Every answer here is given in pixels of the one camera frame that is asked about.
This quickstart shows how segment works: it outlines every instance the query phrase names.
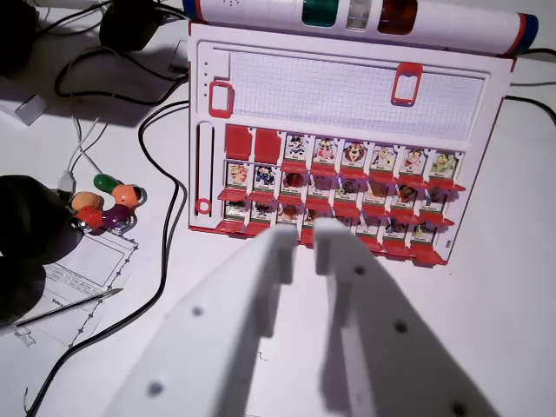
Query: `white desk surface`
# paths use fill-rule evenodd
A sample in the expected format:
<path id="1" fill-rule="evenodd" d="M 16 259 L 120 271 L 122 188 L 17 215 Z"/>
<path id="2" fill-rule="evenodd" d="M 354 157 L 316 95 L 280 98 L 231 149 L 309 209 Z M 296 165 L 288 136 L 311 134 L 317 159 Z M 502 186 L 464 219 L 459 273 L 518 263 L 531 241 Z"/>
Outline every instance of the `white desk surface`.
<path id="1" fill-rule="evenodd" d="M 556 3 L 552 0 L 459 3 L 533 13 L 541 28 L 533 46 L 556 47 Z M 166 47 L 156 61 L 159 68 L 166 68 L 171 49 L 186 34 L 186 23 L 168 24 L 158 30 L 145 53 Z M 19 78 L 52 100 L 52 109 L 29 128 L 16 128 L 0 118 L 0 175 L 26 174 L 56 186 L 76 137 L 68 102 L 55 99 L 51 86 L 64 63 L 84 45 L 97 43 L 93 35 L 81 37 L 48 37 L 35 47 L 29 68 Z M 51 50 L 63 51 L 63 57 L 49 67 L 44 63 L 52 59 Z M 547 80 L 556 80 L 553 63 L 519 60 L 515 82 Z M 537 98 L 556 109 L 555 89 L 512 88 L 510 92 Z M 182 86 L 167 103 L 187 94 L 187 86 Z M 100 103 L 87 106 L 92 118 L 136 109 L 110 99 Z M 147 204 L 137 211 L 139 223 L 129 232 L 139 242 L 141 256 L 135 258 L 126 290 L 109 302 L 110 311 L 100 328 L 142 305 L 159 283 L 162 223 L 173 186 L 143 156 L 137 141 L 139 123 L 110 125 L 89 152 L 105 172 L 149 192 Z M 89 124 L 83 120 L 83 130 Z M 179 112 L 146 134 L 153 157 L 184 184 L 188 183 L 187 129 L 187 112 Z M 121 156 L 119 161 L 114 155 Z M 555 158 L 556 128 L 550 118 L 526 103 L 504 103 L 449 264 L 416 268 L 408 261 L 381 258 L 447 350 L 507 417 L 548 417 L 556 409 Z M 78 188 L 95 191 L 94 174 L 81 160 L 76 168 Z M 245 244 L 223 235 L 189 231 L 187 220 L 185 215 L 175 233 L 168 286 L 161 300 L 140 320 L 65 364 L 39 415 L 102 415 L 164 314 L 216 264 Z M 327 314 L 325 279 L 314 273 L 313 252 L 299 247 L 294 283 L 282 292 L 275 337 L 261 343 L 268 361 L 257 361 L 249 413 L 261 417 L 338 415 L 325 410 L 318 385 Z"/>

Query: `paper sheet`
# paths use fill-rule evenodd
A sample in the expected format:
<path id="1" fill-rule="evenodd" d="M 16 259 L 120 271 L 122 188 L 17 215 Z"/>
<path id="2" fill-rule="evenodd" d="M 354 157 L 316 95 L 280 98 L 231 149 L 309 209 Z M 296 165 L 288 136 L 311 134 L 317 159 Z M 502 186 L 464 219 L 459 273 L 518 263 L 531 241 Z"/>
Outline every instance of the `paper sheet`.
<path id="1" fill-rule="evenodd" d="M 50 311 L 111 288 L 123 288 L 137 243 L 104 233 L 85 235 L 61 260 L 45 265 L 41 300 L 24 317 Z M 58 358 L 89 338 L 104 315 L 102 302 L 37 321 L 0 337 L 0 415 L 24 417 Z"/>

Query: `pen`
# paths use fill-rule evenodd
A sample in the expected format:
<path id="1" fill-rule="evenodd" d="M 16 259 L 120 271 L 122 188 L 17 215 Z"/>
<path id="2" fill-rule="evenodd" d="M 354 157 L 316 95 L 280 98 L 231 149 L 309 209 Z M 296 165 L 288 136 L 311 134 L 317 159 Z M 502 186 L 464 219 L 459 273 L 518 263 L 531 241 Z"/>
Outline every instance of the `pen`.
<path id="1" fill-rule="evenodd" d="M 104 300 L 108 297 L 111 297 L 114 294 L 118 294 L 122 290 L 123 290 L 123 288 L 109 289 L 108 291 L 105 291 L 103 293 L 92 295 L 91 297 L 84 298 L 80 301 L 71 302 L 70 304 L 66 304 L 65 306 L 61 306 L 60 308 L 55 308 L 54 310 L 47 311 L 46 313 L 36 315 L 35 317 L 30 317 L 29 319 L 24 319 L 24 320 L 18 321 L 16 323 L 13 323 L 11 326 L 15 327 L 15 328 L 19 328 L 21 326 L 26 326 L 28 324 L 31 324 L 31 323 L 35 322 L 35 321 L 46 319 L 47 317 L 51 317 L 52 315 L 62 313 L 62 311 L 66 311 L 66 310 L 69 310 L 71 308 L 77 308 L 77 307 L 80 307 L 82 305 L 89 304 L 91 302 Z"/>

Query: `grid paper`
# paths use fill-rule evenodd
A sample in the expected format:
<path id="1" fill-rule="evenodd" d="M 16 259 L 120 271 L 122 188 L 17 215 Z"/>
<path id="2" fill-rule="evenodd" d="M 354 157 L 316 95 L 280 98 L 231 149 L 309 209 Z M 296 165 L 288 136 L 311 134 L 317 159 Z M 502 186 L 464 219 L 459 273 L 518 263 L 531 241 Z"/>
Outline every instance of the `grid paper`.
<path id="1" fill-rule="evenodd" d="M 391 103 L 395 69 L 231 52 L 234 113 L 387 133 L 465 140 L 483 79 L 423 73 L 413 107 Z M 400 77 L 412 97 L 415 77 Z"/>

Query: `guess who game board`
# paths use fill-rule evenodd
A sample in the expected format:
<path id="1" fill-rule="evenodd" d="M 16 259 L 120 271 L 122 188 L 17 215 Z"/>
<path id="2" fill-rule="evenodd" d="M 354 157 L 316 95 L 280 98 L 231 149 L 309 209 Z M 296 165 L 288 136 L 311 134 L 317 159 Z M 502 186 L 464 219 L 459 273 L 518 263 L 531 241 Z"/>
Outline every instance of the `guess who game board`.
<path id="1" fill-rule="evenodd" d="M 511 60 L 198 23 L 188 45 L 190 228 L 280 223 L 311 247 L 332 217 L 376 254 L 448 262 Z"/>

